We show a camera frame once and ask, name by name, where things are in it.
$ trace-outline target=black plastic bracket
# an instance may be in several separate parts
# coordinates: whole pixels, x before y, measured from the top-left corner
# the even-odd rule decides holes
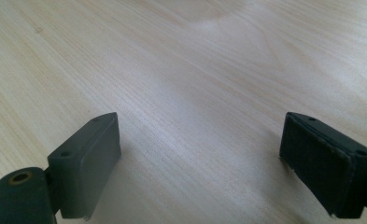
[[[360,217],[367,206],[367,147],[318,119],[289,112],[280,157],[330,215]]]
[[[116,113],[90,120],[49,156],[49,168],[30,167],[0,180],[0,224],[56,223],[90,218],[120,151]]]

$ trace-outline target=wooden table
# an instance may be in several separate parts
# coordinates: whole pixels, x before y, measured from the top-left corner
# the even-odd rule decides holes
[[[367,223],[278,158],[288,111],[367,146],[367,0],[0,0],[0,178],[112,111],[91,223]]]

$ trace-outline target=dark gray plastic part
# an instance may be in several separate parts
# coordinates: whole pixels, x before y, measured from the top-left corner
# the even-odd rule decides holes
[[[30,167],[0,179],[0,224],[55,224],[44,172]]]
[[[48,156],[53,207],[64,218],[90,217],[120,155],[117,114],[90,120]]]
[[[289,112],[280,157],[330,215],[360,217],[367,185],[367,147],[320,120]]]

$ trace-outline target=screw hole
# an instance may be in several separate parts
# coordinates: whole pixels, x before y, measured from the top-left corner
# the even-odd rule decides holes
[[[21,172],[18,173],[14,176],[12,176],[9,180],[8,180],[8,184],[9,185],[19,185],[23,182],[26,182],[27,180],[29,180],[32,177],[32,173],[31,172]]]
[[[367,156],[367,153],[365,151],[362,151],[362,150],[357,150],[356,153],[360,156]]]
[[[68,157],[68,156],[70,156],[70,152],[63,152],[63,153],[61,153],[61,156],[62,157]]]

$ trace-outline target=table surface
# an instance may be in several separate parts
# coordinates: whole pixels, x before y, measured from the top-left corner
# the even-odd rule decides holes
[[[367,223],[278,158],[288,111],[367,146],[367,0],[0,0],[0,178],[112,111],[91,223]]]

